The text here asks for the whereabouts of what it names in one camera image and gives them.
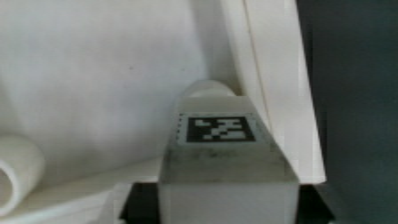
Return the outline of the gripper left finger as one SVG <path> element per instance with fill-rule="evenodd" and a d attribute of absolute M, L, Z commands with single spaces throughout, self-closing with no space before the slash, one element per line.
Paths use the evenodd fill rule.
<path fill-rule="evenodd" d="M 159 224 L 158 186 L 135 183 L 119 213 L 122 224 Z"/>

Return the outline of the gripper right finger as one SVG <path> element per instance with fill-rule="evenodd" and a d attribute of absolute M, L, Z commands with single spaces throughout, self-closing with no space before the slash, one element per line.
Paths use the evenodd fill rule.
<path fill-rule="evenodd" d="M 337 193 L 326 184 L 300 186 L 296 224 L 350 224 Z"/>

